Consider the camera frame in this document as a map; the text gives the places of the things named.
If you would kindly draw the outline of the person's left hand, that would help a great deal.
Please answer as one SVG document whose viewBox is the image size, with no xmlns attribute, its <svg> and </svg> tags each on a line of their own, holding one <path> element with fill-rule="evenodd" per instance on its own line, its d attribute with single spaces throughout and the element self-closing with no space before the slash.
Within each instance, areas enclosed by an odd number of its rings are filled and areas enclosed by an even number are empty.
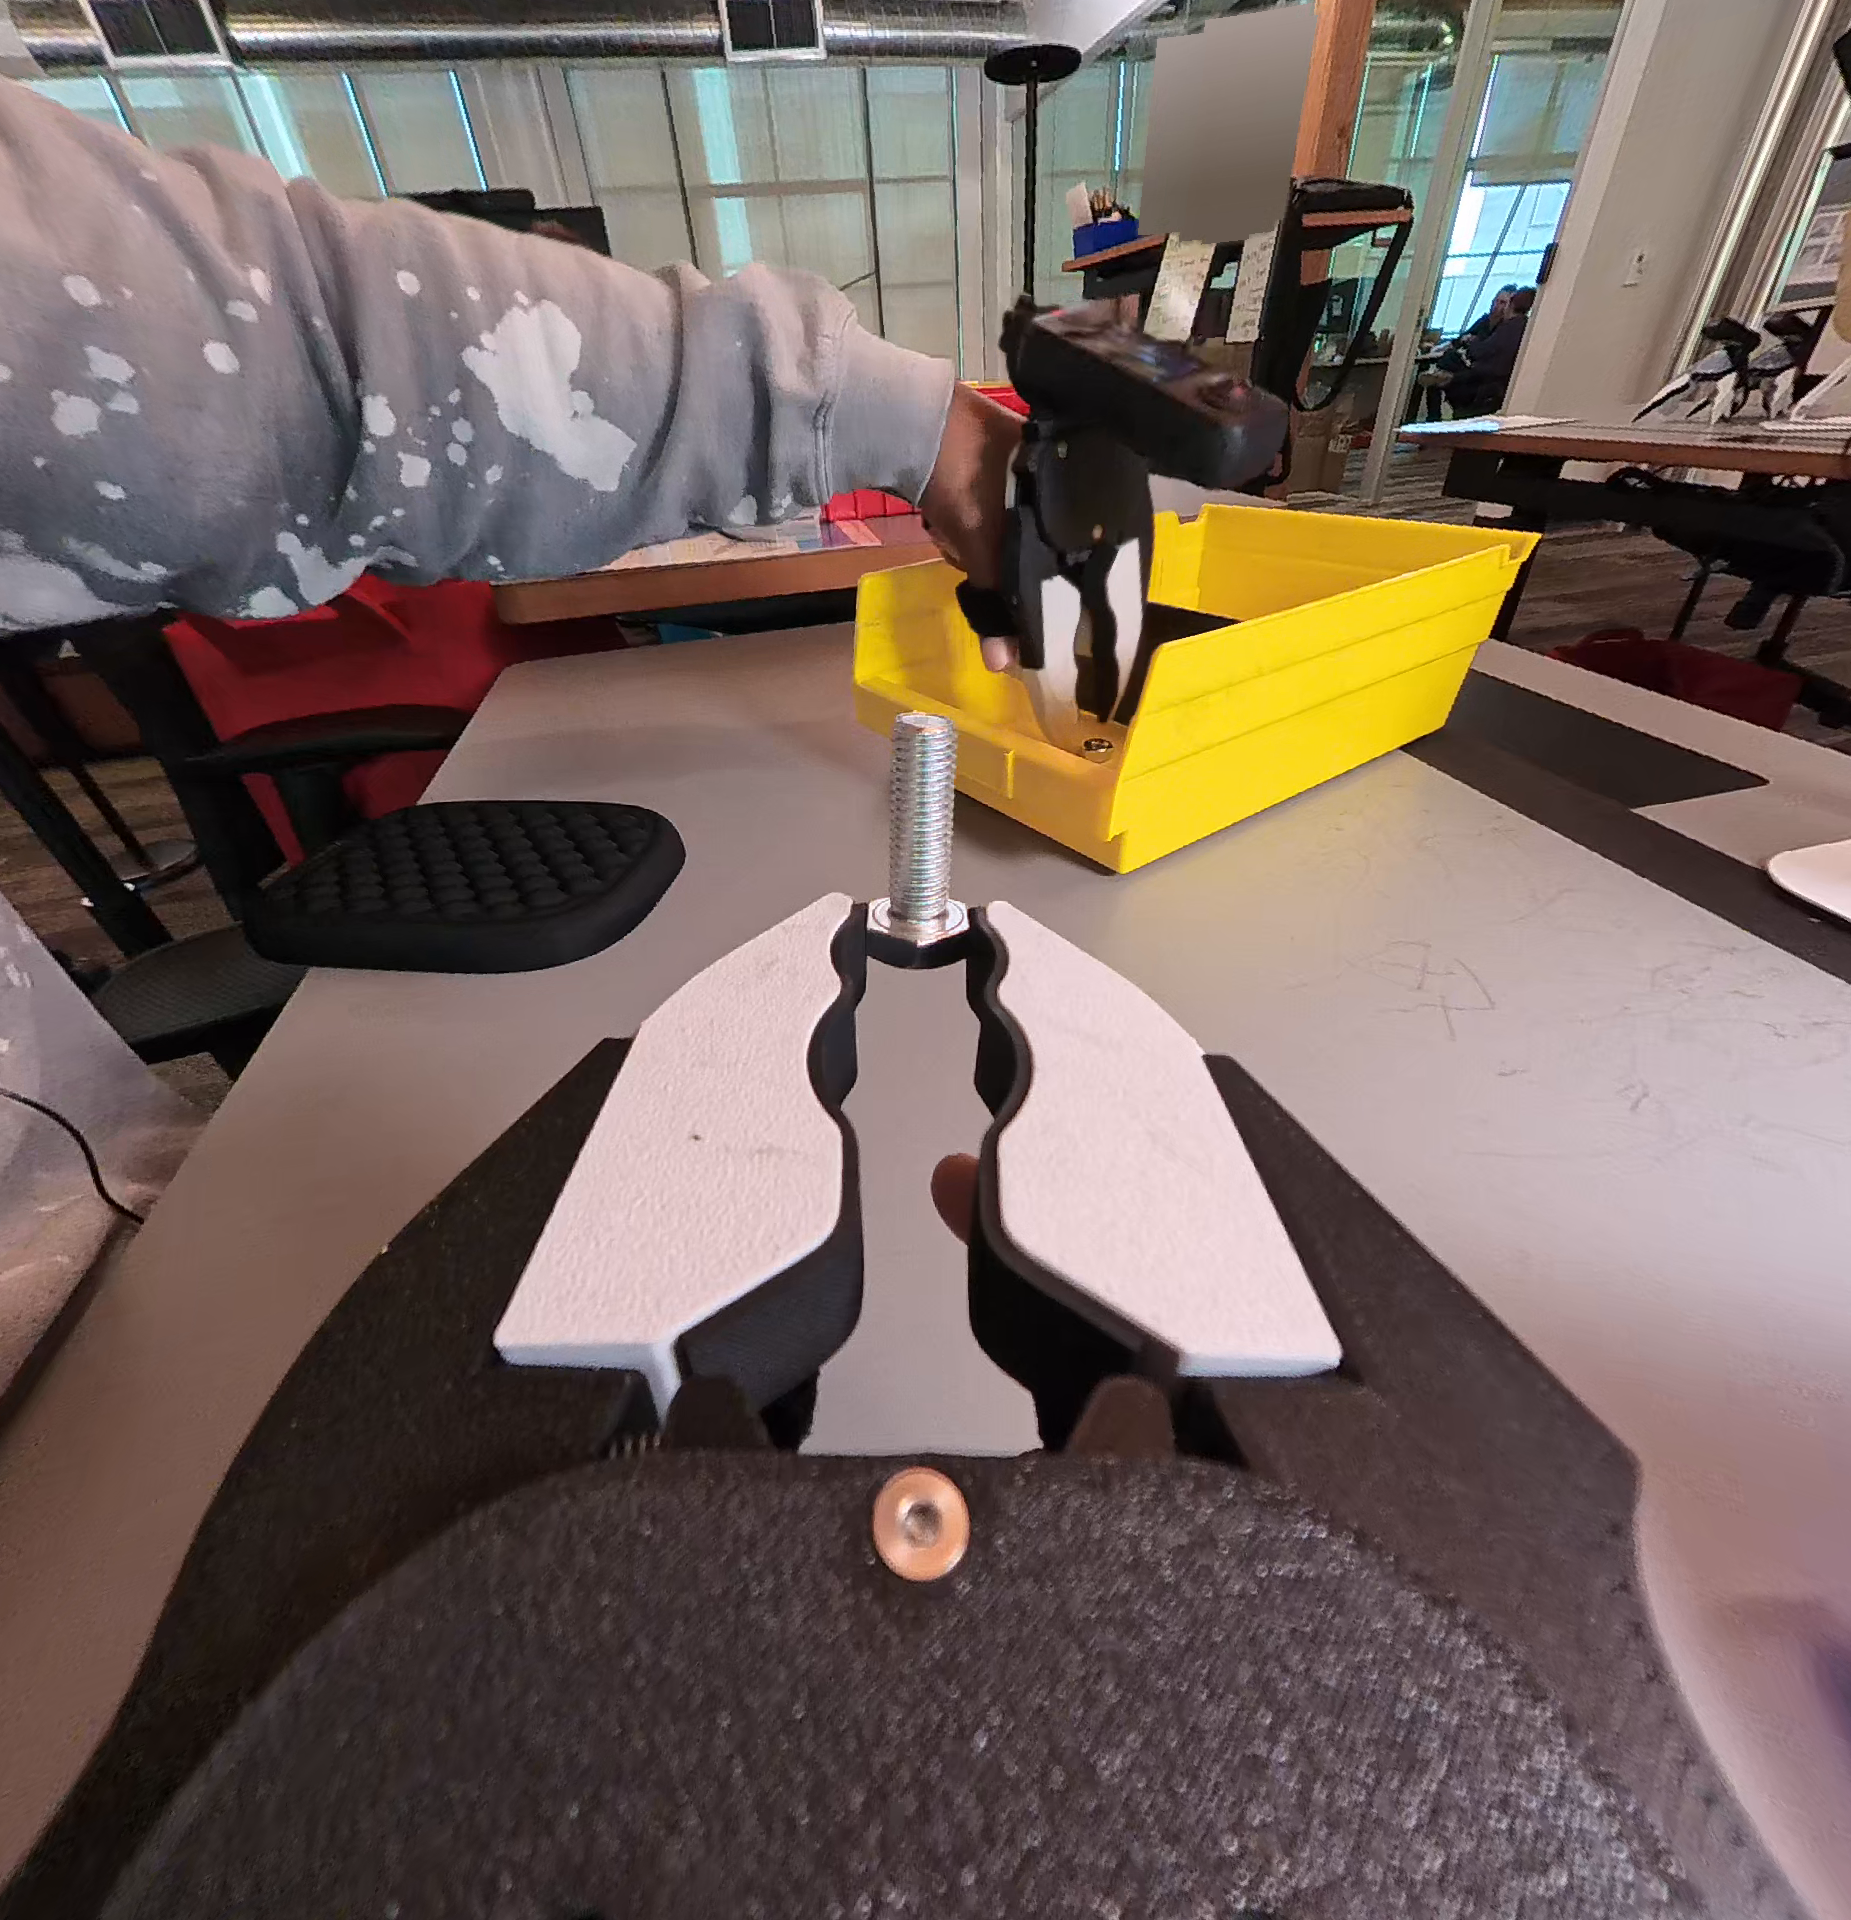
<svg viewBox="0 0 1851 1920">
<path fill-rule="evenodd" d="M 953 384 L 935 475 L 914 498 L 920 533 L 980 595 L 1002 595 L 1007 494 L 1024 425 Z"/>
</svg>

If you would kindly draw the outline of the red flexible tub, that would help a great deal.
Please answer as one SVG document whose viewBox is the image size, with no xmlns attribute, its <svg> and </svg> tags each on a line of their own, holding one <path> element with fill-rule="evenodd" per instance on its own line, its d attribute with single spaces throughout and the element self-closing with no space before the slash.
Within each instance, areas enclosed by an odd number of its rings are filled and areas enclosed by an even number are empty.
<svg viewBox="0 0 1851 1920">
<path fill-rule="evenodd" d="M 475 713 L 516 661 L 625 649 L 614 618 L 506 622 L 491 583 L 363 579 L 301 618 L 172 618 L 213 737 L 348 708 Z"/>
</svg>

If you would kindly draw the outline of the black floor lamp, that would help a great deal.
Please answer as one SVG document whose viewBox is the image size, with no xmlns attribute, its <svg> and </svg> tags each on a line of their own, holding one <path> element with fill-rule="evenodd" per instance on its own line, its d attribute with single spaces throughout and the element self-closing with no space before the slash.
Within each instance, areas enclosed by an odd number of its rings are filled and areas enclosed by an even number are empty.
<svg viewBox="0 0 1851 1920">
<path fill-rule="evenodd" d="M 1019 225 L 1019 314 L 1038 307 L 1038 132 L 1041 91 L 1083 68 L 1075 45 L 1024 42 L 985 59 L 985 79 L 1024 95 L 1024 225 Z"/>
</svg>

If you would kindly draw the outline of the brown wooden table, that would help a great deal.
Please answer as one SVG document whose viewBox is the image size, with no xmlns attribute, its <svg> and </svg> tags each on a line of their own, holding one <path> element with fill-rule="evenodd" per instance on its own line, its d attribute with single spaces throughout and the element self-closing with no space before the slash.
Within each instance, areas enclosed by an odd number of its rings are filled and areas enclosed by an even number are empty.
<svg viewBox="0 0 1851 1920">
<path fill-rule="evenodd" d="M 688 533 L 674 542 L 652 542 L 600 572 L 500 583 L 491 613 L 516 627 L 564 618 L 708 613 L 741 598 L 836 595 L 853 589 L 865 572 L 914 562 L 937 562 L 914 516 L 796 516 L 780 526 L 755 526 L 746 541 Z"/>
</svg>

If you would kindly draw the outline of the long wooden desk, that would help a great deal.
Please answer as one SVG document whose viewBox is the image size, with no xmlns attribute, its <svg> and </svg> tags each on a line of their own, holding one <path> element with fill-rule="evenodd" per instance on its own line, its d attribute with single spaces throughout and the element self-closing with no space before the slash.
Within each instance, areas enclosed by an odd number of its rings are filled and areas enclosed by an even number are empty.
<svg viewBox="0 0 1851 1920">
<path fill-rule="evenodd" d="M 1756 627 L 1776 598 L 1851 598 L 1851 425 L 1410 425 L 1443 448 L 1443 494 L 1524 533 L 1628 526 L 1700 569 L 1689 613 L 1740 579 Z"/>
</svg>

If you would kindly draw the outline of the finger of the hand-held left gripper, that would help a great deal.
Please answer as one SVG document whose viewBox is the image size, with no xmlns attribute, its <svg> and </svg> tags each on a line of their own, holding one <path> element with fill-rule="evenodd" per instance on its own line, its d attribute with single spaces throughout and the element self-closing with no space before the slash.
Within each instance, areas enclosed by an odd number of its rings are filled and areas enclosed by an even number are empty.
<svg viewBox="0 0 1851 1920">
<path fill-rule="evenodd" d="M 1041 661 L 1038 661 L 1038 717 L 1083 717 L 1093 698 L 1093 613 L 1067 579 L 1041 579 Z"/>
<path fill-rule="evenodd" d="M 1150 670 L 1150 541 L 1126 541 L 1100 589 L 1100 717 L 1134 717 Z"/>
</svg>

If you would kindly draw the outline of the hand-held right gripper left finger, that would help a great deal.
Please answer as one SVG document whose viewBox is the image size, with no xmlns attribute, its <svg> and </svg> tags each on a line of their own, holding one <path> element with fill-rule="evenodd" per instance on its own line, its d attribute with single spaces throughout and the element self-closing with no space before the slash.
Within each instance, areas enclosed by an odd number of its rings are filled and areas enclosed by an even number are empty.
<svg viewBox="0 0 1851 1920">
<path fill-rule="evenodd" d="M 500 1312 L 506 1364 L 688 1378 L 780 1405 L 865 1289 L 845 1124 L 865 918 L 819 893 L 688 975 L 629 1040 Z"/>
</svg>

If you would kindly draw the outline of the silver ventilation duct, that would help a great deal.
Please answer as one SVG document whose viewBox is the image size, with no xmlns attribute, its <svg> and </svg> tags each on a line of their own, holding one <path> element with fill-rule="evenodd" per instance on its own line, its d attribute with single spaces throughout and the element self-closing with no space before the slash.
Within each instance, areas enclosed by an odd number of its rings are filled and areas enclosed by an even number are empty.
<svg viewBox="0 0 1851 1920">
<path fill-rule="evenodd" d="M 1256 6 L 819 0 L 825 65 L 980 65 L 1053 42 L 1083 59 Z M 363 65 L 722 65 L 713 0 L 0 0 L 0 72 Z"/>
</svg>

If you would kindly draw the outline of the black office chair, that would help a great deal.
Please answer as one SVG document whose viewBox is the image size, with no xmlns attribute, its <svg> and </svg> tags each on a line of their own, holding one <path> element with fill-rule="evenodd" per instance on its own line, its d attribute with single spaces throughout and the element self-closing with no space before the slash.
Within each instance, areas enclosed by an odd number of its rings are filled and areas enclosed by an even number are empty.
<svg viewBox="0 0 1851 1920">
<path fill-rule="evenodd" d="M 173 939 L 0 733 L 0 798 L 57 853 L 116 946 L 116 971 L 78 990 L 139 1063 L 207 1056 L 236 1078 L 312 971 L 564 971 L 629 939 L 684 873 L 681 825 L 645 807 L 448 798 L 363 817 L 343 794 L 359 763 L 439 755 L 464 737 L 468 713 L 363 703 L 213 733 L 172 632 L 172 618 L 113 618 L 0 640 L 0 686 L 94 813 L 107 798 L 78 772 L 74 724 L 35 661 L 68 640 L 131 708 L 234 918 Z"/>
</svg>

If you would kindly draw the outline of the yellow plastic bin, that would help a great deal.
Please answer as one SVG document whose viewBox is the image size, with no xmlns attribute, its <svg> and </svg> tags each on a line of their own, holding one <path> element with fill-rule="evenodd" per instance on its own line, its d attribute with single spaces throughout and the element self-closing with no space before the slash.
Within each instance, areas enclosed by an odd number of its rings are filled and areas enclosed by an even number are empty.
<svg viewBox="0 0 1851 1920">
<path fill-rule="evenodd" d="M 858 579 L 853 713 L 865 733 L 903 708 L 947 713 L 962 798 L 1136 873 L 1443 733 L 1533 542 L 1512 526 L 1244 507 L 1156 516 L 1156 605 L 1205 627 L 1156 649 L 1101 760 L 1041 737 L 1028 692 L 980 661 L 955 572 L 914 562 Z"/>
</svg>

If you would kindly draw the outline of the white flat pad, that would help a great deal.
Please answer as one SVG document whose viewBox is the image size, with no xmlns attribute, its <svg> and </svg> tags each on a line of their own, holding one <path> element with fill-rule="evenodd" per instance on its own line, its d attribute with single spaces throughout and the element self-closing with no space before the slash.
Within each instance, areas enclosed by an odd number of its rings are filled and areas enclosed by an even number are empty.
<svg viewBox="0 0 1851 1920">
<path fill-rule="evenodd" d="M 1851 836 L 1809 845 L 1809 852 L 1776 852 L 1764 862 L 1764 877 L 1800 905 L 1830 911 L 1834 921 L 1851 921 Z"/>
</svg>

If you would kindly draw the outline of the person's left forearm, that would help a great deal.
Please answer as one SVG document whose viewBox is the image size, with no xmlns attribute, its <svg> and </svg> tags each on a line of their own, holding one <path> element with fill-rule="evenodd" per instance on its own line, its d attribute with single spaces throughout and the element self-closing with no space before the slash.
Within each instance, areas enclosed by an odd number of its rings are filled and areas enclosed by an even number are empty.
<svg viewBox="0 0 1851 1920">
<path fill-rule="evenodd" d="M 642 273 L 158 161 L 0 79 L 0 632 L 914 507 L 953 384 L 810 273 Z"/>
</svg>

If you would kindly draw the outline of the black standing desk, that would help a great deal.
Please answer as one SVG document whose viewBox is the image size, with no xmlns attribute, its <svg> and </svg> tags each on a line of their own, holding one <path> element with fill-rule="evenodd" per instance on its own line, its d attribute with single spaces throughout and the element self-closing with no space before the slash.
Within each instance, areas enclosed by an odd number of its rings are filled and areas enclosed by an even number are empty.
<svg viewBox="0 0 1851 1920">
<path fill-rule="evenodd" d="M 1274 469 L 1241 485 L 1277 494 L 1298 466 L 1298 425 L 1341 397 L 1410 225 L 1416 196 L 1401 185 L 1301 176 L 1269 231 L 1228 246 L 1136 236 L 1083 260 L 1075 277 L 1119 324 L 1186 347 L 1288 408 Z"/>
</svg>

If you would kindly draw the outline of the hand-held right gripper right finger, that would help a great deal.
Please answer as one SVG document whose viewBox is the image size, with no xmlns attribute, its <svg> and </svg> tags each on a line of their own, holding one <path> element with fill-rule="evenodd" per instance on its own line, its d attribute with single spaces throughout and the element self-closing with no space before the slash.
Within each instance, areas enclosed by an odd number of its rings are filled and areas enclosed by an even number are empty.
<svg viewBox="0 0 1851 1920">
<path fill-rule="evenodd" d="M 1314 1381 L 1341 1337 L 1210 1061 L 1150 990 L 1028 911 L 971 911 L 985 1107 L 968 1323 L 1038 1422 L 1109 1378 Z"/>
</svg>

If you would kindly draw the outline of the dark red bag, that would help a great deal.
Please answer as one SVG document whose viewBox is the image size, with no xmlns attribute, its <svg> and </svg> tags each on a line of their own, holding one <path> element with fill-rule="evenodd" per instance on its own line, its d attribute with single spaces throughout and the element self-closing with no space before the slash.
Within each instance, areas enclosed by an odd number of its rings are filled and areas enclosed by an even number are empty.
<svg viewBox="0 0 1851 1920">
<path fill-rule="evenodd" d="M 1640 627 L 1596 627 L 1550 644 L 1543 658 L 1759 733 L 1783 733 L 1803 692 L 1803 682 L 1787 670 L 1723 658 Z"/>
</svg>

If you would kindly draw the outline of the silver threaded bolt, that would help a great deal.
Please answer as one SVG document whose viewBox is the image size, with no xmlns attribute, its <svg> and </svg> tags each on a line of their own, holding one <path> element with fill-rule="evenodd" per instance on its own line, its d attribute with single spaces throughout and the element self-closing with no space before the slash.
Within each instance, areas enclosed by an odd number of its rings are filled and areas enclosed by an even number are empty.
<svg viewBox="0 0 1851 1920">
<path fill-rule="evenodd" d="M 865 901 L 865 952 L 891 971 L 962 959 L 968 905 L 953 893 L 955 724 L 896 713 L 891 733 L 891 893 Z"/>
</svg>

